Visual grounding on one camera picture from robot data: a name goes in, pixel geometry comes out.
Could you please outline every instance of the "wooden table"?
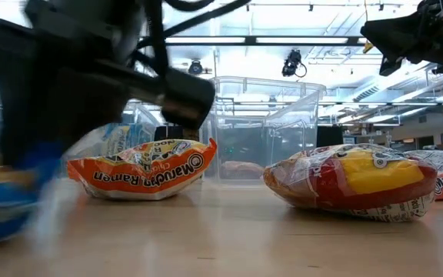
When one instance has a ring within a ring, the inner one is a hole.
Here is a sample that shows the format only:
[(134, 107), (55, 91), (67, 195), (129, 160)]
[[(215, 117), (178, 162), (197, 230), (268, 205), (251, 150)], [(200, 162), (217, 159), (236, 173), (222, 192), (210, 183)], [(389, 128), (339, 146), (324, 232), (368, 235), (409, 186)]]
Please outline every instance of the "wooden table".
[(162, 202), (90, 200), (51, 258), (0, 245), (0, 276), (443, 276), (443, 202), (418, 222), (302, 212), (205, 182)]

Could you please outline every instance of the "blurry blue object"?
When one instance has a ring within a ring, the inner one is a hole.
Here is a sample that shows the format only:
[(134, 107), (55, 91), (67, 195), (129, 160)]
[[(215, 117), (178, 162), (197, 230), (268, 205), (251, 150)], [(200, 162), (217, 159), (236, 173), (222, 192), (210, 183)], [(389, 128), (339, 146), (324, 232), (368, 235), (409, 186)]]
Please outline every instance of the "blurry blue object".
[(25, 191), (18, 185), (0, 183), (0, 241), (18, 234), (36, 210), (41, 191), (60, 164), (58, 143), (42, 143), (29, 152), (17, 170), (32, 169), (38, 175), (35, 189)]

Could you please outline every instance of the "blue package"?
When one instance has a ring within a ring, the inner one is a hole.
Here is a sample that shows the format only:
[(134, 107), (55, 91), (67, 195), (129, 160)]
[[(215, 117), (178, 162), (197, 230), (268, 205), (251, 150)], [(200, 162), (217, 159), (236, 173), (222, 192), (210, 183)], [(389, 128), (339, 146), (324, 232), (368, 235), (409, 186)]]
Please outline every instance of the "blue package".
[(60, 144), (42, 143), (29, 152), (15, 170), (32, 169), (38, 176), (31, 191), (0, 183), (0, 241), (17, 235), (36, 210), (41, 191), (59, 165)]

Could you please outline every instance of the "table surface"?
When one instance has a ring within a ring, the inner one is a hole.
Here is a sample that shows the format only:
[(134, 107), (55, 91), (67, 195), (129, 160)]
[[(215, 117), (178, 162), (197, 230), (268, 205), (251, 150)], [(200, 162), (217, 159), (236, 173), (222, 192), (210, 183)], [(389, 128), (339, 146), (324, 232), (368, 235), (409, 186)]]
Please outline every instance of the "table surface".
[(421, 220), (303, 212), (210, 182), (160, 202), (90, 199), (54, 255), (0, 245), (0, 276), (443, 276), (443, 202)]

